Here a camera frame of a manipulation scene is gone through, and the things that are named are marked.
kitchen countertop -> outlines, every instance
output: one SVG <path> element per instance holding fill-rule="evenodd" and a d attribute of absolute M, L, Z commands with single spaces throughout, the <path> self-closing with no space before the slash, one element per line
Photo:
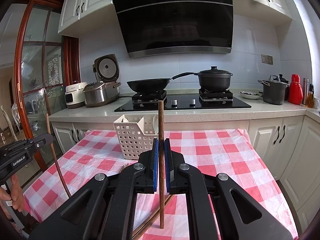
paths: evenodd
<path fill-rule="evenodd" d="M 197 93 L 198 90 L 168 90 L 168 94 Z M 320 123 L 318 109 L 310 109 L 303 105 L 297 106 L 284 102 L 281 106 L 265 103 L 262 99 L 249 100 L 239 94 L 242 90 L 232 90 L 234 96 L 251 105 L 251 108 L 234 109 L 195 109 L 195 110 L 166 110 L 164 121 L 170 122 L 213 122 L 234 121 L 307 115 Z M 76 109 L 64 109 L 49 116 L 52 122 L 99 122 L 112 123 L 123 114 L 156 114 L 157 111 L 114 112 L 114 110 L 128 101 L 130 98 L 119 100 L 99 107 L 86 107 Z"/>

screw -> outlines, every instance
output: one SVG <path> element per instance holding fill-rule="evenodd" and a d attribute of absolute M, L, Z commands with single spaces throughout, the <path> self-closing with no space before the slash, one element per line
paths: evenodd
<path fill-rule="evenodd" d="M 94 176 L 94 179 L 97 181 L 101 181 L 101 180 L 104 180 L 105 177 L 106 176 L 103 173 L 98 173 Z"/>
<path fill-rule="evenodd" d="M 181 170 L 183 170 L 183 171 L 186 171 L 186 170 L 190 169 L 190 166 L 189 166 L 188 164 L 186 164 L 186 163 L 181 163 L 181 164 L 179 165 L 179 168 L 180 168 Z"/>
<path fill-rule="evenodd" d="M 135 163 L 133 165 L 133 167 L 136 169 L 136 170 L 142 170 L 143 169 L 143 164 L 142 163 Z"/>
<path fill-rule="evenodd" d="M 222 181 L 225 181 L 227 179 L 229 179 L 228 175 L 225 174 L 225 173 L 219 173 L 218 174 L 218 179 L 222 180 Z"/>

wall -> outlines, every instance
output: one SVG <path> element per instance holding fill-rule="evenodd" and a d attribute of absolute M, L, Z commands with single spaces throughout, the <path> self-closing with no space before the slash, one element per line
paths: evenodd
<path fill-rule="evenodd" d="M 132 92 L 127 81 L 148 78 L 171 78 L 183 72 L 198 72 L 216 65 L 233 73 L 232 88 L 262 88 L 257 80 L 281 73 L 280 52 L 273 26 L 247 17 L 234 16 L 234 34 L 230 54 L 185 53 L 130 59 L 121 35 L 116 14 L 104 28 L 80 37 L 80 74 L 82 82 L 94 82 L 93 61 L 116 54 L 122 83 L 121 92 Z M 261 54 L 273 56 L 273 65 L 261 62 Z M 199 88 L 197 76 L 171 80 L 167 89 Z"/>
<path fill-rule="evenodd" d="M 10 90 L 9 90 L 9 81 L 12 78 L 13 86 L 13 99 L 14 98 L 14 75 L 13 75 L 13 66 L 1 68 L 0 69 L 0 106 L 3 106 L 4 110 L 7 112 L 12 125 L 14 126 L 14 121 L 11 115 L 11 100 L 10 100 Z M 8 123 L 3 116 L 2 111 L 0 110 L 0 127 L 2 129 L 8 127 Z"/>
<path fill-rule="evenodd" d="M 12 66 L 17 36 L 26 4 L 10 5 L 0 22 L 0 67 Z"/>
<path fill-rule="evenodd" d="M 308 0 L 285 0 L 292 22 L 276 27 L 284 74 L 309 78 L 320 95 L 320 20 Z"/>

black range hood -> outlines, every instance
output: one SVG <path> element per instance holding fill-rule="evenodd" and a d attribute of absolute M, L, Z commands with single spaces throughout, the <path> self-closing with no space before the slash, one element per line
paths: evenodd
<path fill-rule="evenodd" d="M 232 0 L 113 0 L 129 57 L 230 53 Z"/>

red checkered tablecloth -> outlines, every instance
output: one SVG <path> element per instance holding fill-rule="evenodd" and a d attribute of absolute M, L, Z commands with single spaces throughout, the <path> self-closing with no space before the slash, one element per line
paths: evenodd
<path fill-rule="evenodd" d="M 252 148 L 246 130 L 167 131 L 165 138 L 170 138 L 173 151 L 181 152 L 185 162 L 198 167 L 202 173 L 228 174 L 277 218 L 293 239 L 298 238 L 289 206 L 270 171 Z M 102 172 L 110 176 L 118 173 L 122 165 L 134 162 L 123 158 L 116 132 L 111 130 L 89 131 L 59 159 L 71 194 L 95 174 Z M 138 195 L 134 228 L 159 205 L 158 194 Z M 55 165 L 45 171 L 24 196 L 26 210 L 40 222 L 61 206 L 67 200 L 67 194 Z M 158 219 L 141 239 L 189 239 L 185 195 L 175 195 L 165 208 L 164 229 L 160 229 Z"/>

